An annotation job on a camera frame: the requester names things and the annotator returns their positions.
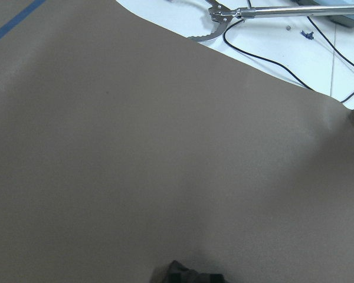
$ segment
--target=blue tape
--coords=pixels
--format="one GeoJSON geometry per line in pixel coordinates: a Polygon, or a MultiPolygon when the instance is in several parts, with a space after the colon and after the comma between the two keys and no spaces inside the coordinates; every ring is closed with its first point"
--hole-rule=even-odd
{"type": "Polygon", "coordinates": [[[7,22],[0,28],[0,39],[11,31],[16,25],[22,22],[28,15],[30,15],[35,9],[41,6],[46,0],[35,0],[20,13],[18,13],[13,19],[7,22]]]}

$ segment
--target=blue debris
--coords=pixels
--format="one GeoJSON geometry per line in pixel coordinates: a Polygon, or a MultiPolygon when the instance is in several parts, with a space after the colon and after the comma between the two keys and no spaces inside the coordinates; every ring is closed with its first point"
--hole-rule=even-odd
{"type": "Polygon", "coordinates": [[[302,36],[304,36],[305,38],[308,38],[309,40],[313,40],[313,32],[310,32],[309,34],[305,33],[304,31],[301,31],[300,33],[302,36]]]}

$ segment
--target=metal rod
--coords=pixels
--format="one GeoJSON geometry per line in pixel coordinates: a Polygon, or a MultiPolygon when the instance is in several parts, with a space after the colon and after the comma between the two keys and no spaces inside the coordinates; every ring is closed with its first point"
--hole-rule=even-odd
{"type": "Polygon", "coordinates": [[[232,15],[243,19],[354,15],[354,5],[238,8],[235,11],[222,12],[220,14],[222,16],[232,15]]]}

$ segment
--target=black fabric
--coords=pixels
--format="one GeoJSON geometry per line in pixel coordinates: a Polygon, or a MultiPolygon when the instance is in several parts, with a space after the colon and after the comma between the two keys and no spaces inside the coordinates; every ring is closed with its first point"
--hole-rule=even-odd
{"type": "Polygon", "coordinates": [[[173,261],[162,283],[225,283],[222,274],[198,273],[178,261],[173,261]]]}

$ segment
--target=black wire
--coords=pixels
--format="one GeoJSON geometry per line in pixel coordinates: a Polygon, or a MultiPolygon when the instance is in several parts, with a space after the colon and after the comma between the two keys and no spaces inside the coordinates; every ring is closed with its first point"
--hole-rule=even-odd
{"type": "Polygon", "coordinates": [[[330,42],[330,40],[325,36],[325,34],[319,29],[319,27],[311,20],[310,17],[307,17],[308,20],[311,22],[311,24],[317,29],[317,31],[322,35],[322,37],[328,42],[328,44],[333,48],[334,51],[337,52],[338,55],[341,56],[342,59],[344,59],[346,62],[348,62],[351,66],[354,67],[354,63],[351,62],[349,59],[347,59],[338,49],[330,42]]]}
{"type": "Polygon", "coordinates": [[[290,71],[290,69],[288,69],[286,66],[282,65],[281,63],[279,62],[276,62],[276,61],[273,61],[273,60],[270,60],[268,58],[264,58],[264,57],[261,57],[261,56],[258,56],[258,55],[255,55],[255,54],[252,54],[252,53],[249,53],[249,52],[246,52],[244,50],[241,50],[240,48],[232,45],[231,43],[228,42],[227,38],[226,38],[226,34],[227,32],[233,28],[234,26],[238,25],[240,22],[244,22],[243,19],[237,21],[236,23],[232,24],[229,28],[227,28],[227,30],[223,33],[223,40],[224,42],[230,46],[231,48],[245,54],[245,55],[248,55],[248,56],[252,56],[254,58],[258,58],[258,59],[261,59],[261,60],[264,60],[264,61],[267,61],[267,62],[270,62],[270,63],[273,63],[275,65],[278,65],[279,67],[285,69],[287,72],[289,72],[290,75],[292,75],[298,82],[300,82],[303,86],[305,86],[306,88],[308,88],[309,90],[313,90],[312,88],[310,88],[306,83],[304,83],[301,79],[299,79],[292,71],[290,71]]]}
{"type": "Polygon", "coordinates": [[[345,102],[347,102],[350,98],[352,98],[354,96],[354,92],[351,94],[351,95],[349,95],[348,97],[346,97],[344,100],[342,100],[341,101],[341,103],[345,103],[345,102]]]}

